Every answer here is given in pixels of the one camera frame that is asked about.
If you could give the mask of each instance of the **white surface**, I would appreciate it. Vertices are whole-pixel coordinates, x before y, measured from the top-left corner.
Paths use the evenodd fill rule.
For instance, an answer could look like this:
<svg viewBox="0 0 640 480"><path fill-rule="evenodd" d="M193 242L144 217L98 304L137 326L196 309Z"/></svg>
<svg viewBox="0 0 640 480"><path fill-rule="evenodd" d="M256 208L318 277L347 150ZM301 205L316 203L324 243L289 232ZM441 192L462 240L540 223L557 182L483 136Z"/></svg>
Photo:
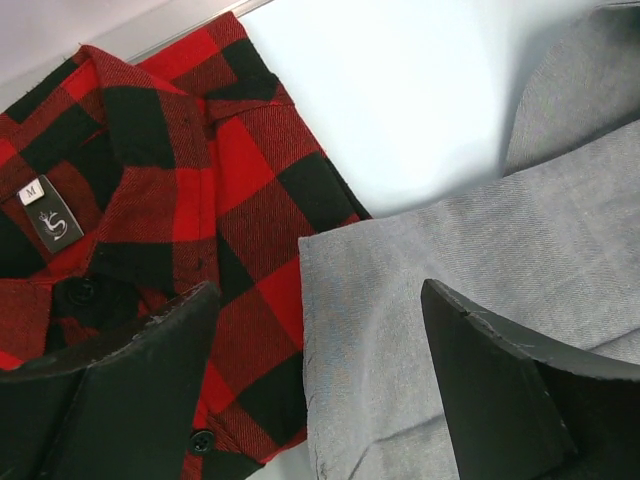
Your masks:
<svg viewBox="0 0 640 480"><path fill-rule="evenodd" d="M5 12L9 3L29 10L24 28L43 29L32 39L0 36L0 65L21 73L25 65L44 62L0 89L0 107L59 63L52 51L55 57L73 50L71 43L91 42L132 58L216 13L214 0L171 0L99 35L132 17L123 17L124 5L128 11L162 1L111 0L104 3L113 8L96 15L83 0L0 0ZM85 7L63 15L58 7L72 3ZM557 32L550 27L596 3L274 0L242 23L338 170L379 216L496 176L522 84ZM13 20L4 16L0 22L6 32ZM16 38L26 42L26 60L13 50ZM4 72L0 78L15 76ZM306 445L251 477L312 478Z"/></svg>

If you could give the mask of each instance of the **black button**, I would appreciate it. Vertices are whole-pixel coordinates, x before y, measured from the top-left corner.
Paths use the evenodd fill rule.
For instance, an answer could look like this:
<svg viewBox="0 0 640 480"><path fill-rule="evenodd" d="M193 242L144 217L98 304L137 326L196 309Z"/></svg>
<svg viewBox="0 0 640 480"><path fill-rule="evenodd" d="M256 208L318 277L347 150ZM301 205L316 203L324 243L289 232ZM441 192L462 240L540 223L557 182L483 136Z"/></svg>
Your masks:
<svg viewBox="0 0 640 480"><path fill-rule="evenodd" d="M67 280L67 298L74 305L91 305L97 298L98 288L98 283L90 278L70 278Z"/></svg>
<svg viewBox="0 0 640 480"><path fill-rule="evenodd" d="M211 430L198 430L189 439L189 452L192 455L206 455L213 449L214 443L216 436Z"/></svg>

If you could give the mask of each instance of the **shirt collar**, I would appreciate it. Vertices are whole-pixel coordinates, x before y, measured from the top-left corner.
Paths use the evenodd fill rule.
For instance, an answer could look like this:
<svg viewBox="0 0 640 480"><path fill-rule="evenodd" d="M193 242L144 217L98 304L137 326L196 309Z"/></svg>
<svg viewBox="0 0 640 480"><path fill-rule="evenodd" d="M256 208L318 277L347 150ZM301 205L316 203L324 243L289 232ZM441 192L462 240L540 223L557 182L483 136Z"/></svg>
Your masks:
<svg viewBox="0 0 640 480"><path fill-rule="evenodd" d="M0 202L16 201L38 174L55 177L75 150L107 131L121 177L86 232L91 253L78 269L180 291L210 276L203 257L214 234L213 173L202 111L202 102L171 83L82 47L0 117ZM99 163L90 168L100 175ZM36 250L55 263L42 245Z"/></svg>

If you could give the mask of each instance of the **deer logo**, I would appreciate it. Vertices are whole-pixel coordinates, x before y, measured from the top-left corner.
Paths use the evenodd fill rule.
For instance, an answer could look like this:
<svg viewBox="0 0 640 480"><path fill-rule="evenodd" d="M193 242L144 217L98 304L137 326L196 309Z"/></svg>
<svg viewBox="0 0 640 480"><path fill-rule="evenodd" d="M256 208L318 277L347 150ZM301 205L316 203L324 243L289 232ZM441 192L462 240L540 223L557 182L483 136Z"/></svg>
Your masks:
<svg viewBox="0 0 640 480"><path fill-rule="evenodd" d="M46 227L45 232L53 237L54 242L60 240L67 233L67 222L61 218L56 220L54 217L57 216L57 212L49 212L48 214L40 212L39 217Z"/></svg>

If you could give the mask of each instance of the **folded shirt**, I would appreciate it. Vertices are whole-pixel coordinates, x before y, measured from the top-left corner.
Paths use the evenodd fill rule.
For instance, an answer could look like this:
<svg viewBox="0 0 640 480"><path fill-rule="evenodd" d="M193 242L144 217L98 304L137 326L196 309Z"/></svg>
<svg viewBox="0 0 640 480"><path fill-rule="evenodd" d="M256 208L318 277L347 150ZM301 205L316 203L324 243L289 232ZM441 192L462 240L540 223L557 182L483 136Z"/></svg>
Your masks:
<svg viewBox="0 0 640 480"><path fill-rule="evenodd" d="M214 281L182 478L244 479L306 436L298 237L366 216L233 15L82 47L0 115L0 368Z"/></svg>
<svg viewBox="0 0 640 480"><path fill-rule="evenodd" d="M596 10L550 50L518 108L510 175L300 240L318 478L458 478L420 305L427 278L640 363L639 19L630 5Z"/></svg>

